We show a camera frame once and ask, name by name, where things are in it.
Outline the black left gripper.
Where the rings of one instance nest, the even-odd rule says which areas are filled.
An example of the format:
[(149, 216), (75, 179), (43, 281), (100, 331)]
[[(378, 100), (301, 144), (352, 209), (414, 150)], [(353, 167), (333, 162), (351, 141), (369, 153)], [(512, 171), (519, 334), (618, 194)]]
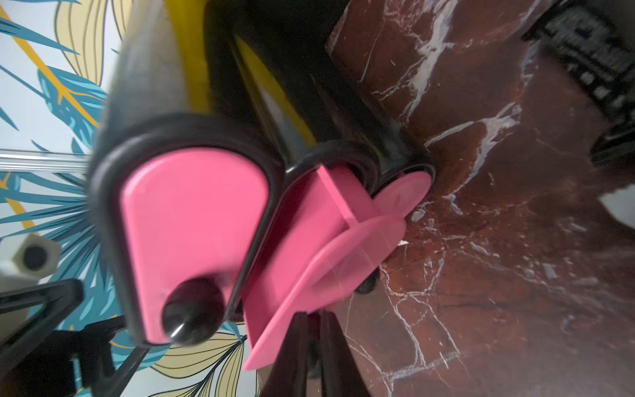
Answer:
[(111, 342), (126, 329), (122, 316), (81, 331), (54, 331), (83, 300), (84, 287), (76, 279), (1, 294), (2, 314), (39, 309), (1, 341), (2, 396), (75, 396), (77, 378), (92, 396), (124, 392), (149, 350), (135, 347), (115, 367)]

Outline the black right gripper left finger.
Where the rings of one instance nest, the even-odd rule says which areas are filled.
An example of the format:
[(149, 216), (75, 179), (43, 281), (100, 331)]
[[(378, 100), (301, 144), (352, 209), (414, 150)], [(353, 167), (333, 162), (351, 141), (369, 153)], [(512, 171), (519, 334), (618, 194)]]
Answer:
[(294, 314), (270, 376), (259, 397), (305, 397), (309, 315)]

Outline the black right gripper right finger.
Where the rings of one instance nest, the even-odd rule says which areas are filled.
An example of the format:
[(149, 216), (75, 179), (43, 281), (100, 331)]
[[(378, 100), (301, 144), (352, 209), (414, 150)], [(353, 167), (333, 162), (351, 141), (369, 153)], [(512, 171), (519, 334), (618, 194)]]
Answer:
[(333, 312), (320, 313), (319, 352), (322, 396), (370, 397), (341, 325)]

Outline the pink bottom drawer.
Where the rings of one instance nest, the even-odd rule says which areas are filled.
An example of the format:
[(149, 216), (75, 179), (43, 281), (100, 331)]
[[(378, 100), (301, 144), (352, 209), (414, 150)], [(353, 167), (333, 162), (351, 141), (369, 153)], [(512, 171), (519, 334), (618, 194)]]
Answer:
[(406, 218), (426, 197), (433, 184), (433, 177), (425, 171), (400, 175), (380, 190), (373, 198), (383, 215)]

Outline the black drawer cabinet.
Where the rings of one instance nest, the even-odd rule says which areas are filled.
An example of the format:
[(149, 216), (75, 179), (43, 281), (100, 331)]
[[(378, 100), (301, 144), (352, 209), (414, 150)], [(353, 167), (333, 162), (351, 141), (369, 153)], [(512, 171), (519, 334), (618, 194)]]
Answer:
[(422, 147), (341, 74), (295, 8), (262, 1), (137, 1), (89, 168), (89, 206), (127, 327), (142, 341), (118, 197), (150, 160), (185, 149), (241, 155), (270, 197), (223, 321), (264, 264), (279, 214), (319, 167), (346, 165), (373, 199), (400, 175), (435, 166)]

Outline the black cookie packet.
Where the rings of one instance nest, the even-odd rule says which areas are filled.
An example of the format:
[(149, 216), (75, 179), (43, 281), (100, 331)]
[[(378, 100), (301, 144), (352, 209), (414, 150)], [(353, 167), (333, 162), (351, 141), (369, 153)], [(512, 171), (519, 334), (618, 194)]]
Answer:
[(556, 1), (523, 34), (539, 41), (610, 120), (634, 121), (634, 51), (588, 1)]
[(591, 147), (593, 165), (634, 157), (634, 121), (625, 121), (603, 134)]

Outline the clear snack bag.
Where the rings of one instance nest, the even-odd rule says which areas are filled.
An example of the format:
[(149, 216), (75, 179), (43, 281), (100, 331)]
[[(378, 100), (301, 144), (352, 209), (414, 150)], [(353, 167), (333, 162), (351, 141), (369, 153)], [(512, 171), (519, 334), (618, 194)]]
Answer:
[(600, 203), (619, 223), (635, 229), (635, 185), (601, 195)]

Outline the black bottom drawer knob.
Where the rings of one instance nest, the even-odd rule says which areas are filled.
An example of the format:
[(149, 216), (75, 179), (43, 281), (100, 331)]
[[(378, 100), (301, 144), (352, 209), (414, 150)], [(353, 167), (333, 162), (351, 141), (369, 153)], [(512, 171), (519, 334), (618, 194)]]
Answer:
[(380, 268), (374, 271), (355, 289), (356, 294), (370, 294), (380, 282)]

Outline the aluminium left corner post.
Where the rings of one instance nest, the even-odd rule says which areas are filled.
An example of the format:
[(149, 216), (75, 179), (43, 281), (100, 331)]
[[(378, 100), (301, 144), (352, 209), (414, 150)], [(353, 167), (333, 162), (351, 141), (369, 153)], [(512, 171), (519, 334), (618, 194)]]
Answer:
[(85, 173), (91, 155), (1, 150), (1, 171)]

